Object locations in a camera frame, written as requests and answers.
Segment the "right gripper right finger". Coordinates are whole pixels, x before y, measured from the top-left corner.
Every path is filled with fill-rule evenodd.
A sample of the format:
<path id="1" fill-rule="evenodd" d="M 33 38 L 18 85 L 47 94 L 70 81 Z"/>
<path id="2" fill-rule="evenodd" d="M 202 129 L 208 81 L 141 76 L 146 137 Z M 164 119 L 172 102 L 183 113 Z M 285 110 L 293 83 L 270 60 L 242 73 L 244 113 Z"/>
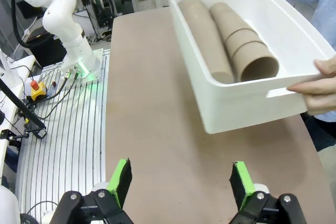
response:
<path id="1" fill-rule="evenodd" d="M 230 223 L 306 223 L 298 198 L 272 196 L 268 187 L 253 183 L 244 162 L 233 162 L 229 179 L 238 212 Z"/>

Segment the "person's left hand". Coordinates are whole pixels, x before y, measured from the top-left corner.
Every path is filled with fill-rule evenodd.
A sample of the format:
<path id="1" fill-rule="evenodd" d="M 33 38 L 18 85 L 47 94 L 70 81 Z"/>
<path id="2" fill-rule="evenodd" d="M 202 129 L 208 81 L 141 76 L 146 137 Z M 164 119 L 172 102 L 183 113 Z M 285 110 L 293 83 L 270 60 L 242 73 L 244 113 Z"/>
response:
<path id="1" fill-rule="evenodd" d="M 287 90 L 303 96 L 310 115 L 335 111 L 335 56 L 328 60 L 315 60 L 314 66 L 321 74 L 320 79 L 296 83 Z"/>

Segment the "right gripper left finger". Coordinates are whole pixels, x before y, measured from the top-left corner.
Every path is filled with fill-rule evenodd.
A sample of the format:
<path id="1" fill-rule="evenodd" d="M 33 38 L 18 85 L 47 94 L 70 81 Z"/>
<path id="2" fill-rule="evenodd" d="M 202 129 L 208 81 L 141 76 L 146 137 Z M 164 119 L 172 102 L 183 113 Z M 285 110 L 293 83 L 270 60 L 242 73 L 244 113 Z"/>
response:
<path id="1" fill-rule="evenodd" d="M 83 196 L 78 191 L 63 194 L 51 223 L 133 223 L 123 210 L 132 182 L 131 162 L 120 159 L 106 188 L 98 188 Z"/>

